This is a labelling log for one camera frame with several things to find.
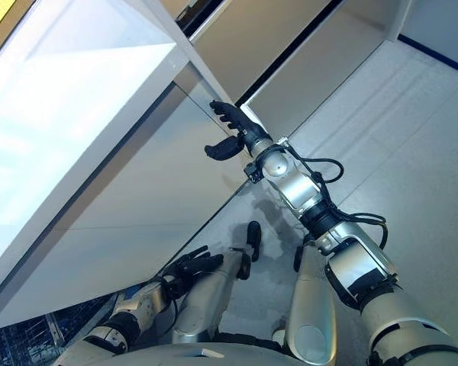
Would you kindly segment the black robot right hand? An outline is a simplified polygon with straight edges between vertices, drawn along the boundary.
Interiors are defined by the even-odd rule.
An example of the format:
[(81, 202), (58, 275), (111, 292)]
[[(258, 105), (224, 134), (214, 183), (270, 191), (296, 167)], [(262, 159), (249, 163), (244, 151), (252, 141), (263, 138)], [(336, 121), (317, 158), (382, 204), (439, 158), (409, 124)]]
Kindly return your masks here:
[(270, 135), (259, 124), (232, 104), (213, 100), (209, 106), (221, 122), (227, 123), (230, 130), (237, 130), (236, 136), (229, 136), (215, 146), (206, 145), (204, 151), (209, 158), (216, 161), (228, 160), (245, 147), (251, 151), (260, 140), (271, 140)]

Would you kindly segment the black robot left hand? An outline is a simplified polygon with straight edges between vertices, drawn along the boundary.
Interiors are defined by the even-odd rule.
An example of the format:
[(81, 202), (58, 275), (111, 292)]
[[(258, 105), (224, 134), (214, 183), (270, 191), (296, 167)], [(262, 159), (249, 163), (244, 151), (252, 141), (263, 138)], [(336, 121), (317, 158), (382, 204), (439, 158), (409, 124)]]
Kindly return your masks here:
[(182, 295), (193, 286), (197, 275), (217, 269), (223, 261), (222, 254), (212, 255), (207, 246), (201, 246), (168, 265), (163, 271), (162, 278), (167, 281), (173, 294)]

